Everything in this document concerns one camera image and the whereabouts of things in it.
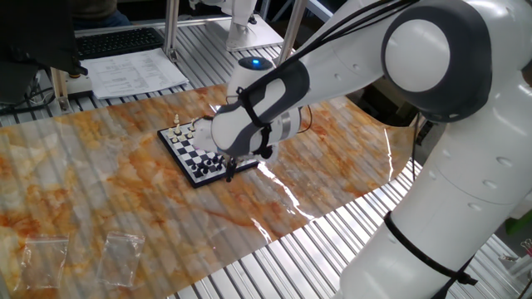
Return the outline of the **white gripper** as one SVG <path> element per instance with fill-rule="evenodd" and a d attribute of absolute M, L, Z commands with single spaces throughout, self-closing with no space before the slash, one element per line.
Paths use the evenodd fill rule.
<path fill-rule="evenodd" d="M 194 147 L 200 150 L 214 152 L 214 141 L 211 132 L 211 120 L 198 119 L 194 122 Z M 225 175 L 234 176 L 238 162 L 236 158 L 231 158 L 225 164 Z"/>

